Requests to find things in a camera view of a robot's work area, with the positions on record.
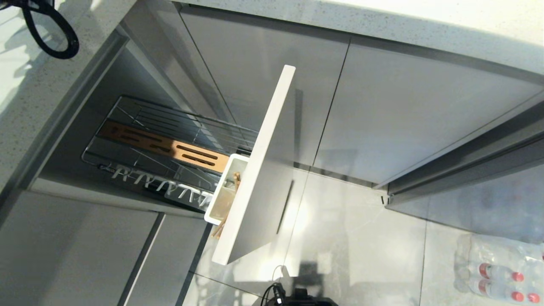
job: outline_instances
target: red bottle cap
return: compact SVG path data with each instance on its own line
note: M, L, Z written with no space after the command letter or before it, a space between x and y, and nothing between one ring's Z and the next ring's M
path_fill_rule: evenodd
M540 302L540 296L536 293L529 293L527 295L527 298L529 299L529 301L533 302L533 303L538 303Z
M479 268L479 271L480 271L480 275L483 277L483 278L487 278L489 279L489 275L487 275L487 268L490 266L490 264L486 264L486 263L483 263L480 265L480 268Z
M512 298L514 301L523 302L523 293L514 291L512 292Z
M525 279L525 277L523 276L523 274L519 273L519 272L514 272L512 273L512 278L515 280L515 281L523 281Z

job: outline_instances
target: pull-out drawer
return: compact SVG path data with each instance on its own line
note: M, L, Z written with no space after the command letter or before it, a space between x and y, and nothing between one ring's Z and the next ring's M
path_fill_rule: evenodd
M294 73L295 67L283 67L212 257L218 264L265 245L278 231L293 178Z

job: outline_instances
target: chrome wire rack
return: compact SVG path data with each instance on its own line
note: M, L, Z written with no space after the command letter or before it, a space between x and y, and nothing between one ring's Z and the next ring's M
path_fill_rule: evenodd
M257 131L221 120L120 96L81 154L83 162L112 174L119 167L133 169L123 177L124 181L130 178L130 183L143 185L144 182L137 179L141 172L146 172L212 193L220 173L101 137L99 132L108 120L227 156L233 153L250 155L258 135Z

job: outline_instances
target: black cable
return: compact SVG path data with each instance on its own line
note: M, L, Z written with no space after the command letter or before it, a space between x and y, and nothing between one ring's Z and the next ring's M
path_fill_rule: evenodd
M69 59L74 57L79 51L79 40L77 38L76 32L73 30L72 26L64 19L64 17L54 8L54 1L51 1L51 4L47 3L46 0L0 0L0 4L6 4L6 6L1 7L0 10L6 9L10 6L19 7L23 10L24 20L27 23L28 30L30 34L45 51L52 57L59 59ZM32 11L47 15L59 26L66 36L66 41L68 46L66 50L57 51L50 48L41 38L38 30L36 29L36 24L32 18Z
M263 297L261 299L261 306L264 306L263 302L266 300L268 302L268 294L270 293L270 289L278 286L280 283L273 283L264 291Z

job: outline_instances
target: gray floor tile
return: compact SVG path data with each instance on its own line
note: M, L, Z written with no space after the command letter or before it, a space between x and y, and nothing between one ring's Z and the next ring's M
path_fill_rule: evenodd
M195 274L183 306L254 306L260 301L256 295Z
M287 291L346 305L418 305L425 221L384 208L383 192L310 174L282 278Z
M293 171L294 183L277 239L229 265L222 266L212 262L217 240L210 237L195 273L259 296L273 280L281 276L281 266L287 254L308 176L306 171L298 169Z
M458 239L469 232L429 222L425 243L425 263L421 306L506 306L500 302L461 292L455 287L454 260Z

